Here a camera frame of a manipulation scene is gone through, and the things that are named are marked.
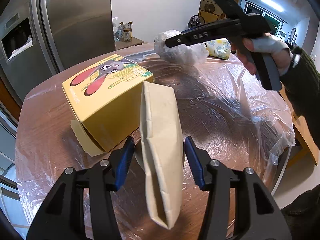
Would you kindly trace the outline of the right hand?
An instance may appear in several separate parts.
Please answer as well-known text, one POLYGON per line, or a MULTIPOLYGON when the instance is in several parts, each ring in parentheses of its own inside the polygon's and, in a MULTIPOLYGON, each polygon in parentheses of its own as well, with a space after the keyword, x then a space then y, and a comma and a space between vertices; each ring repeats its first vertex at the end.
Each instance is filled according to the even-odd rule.
POLYGON ((251 52, 270 54, 280 76, 289 70, 293 53, 285 42, 274 35, 265 33, 263 37, 256 39, 243 38, 242 44, 251 52))

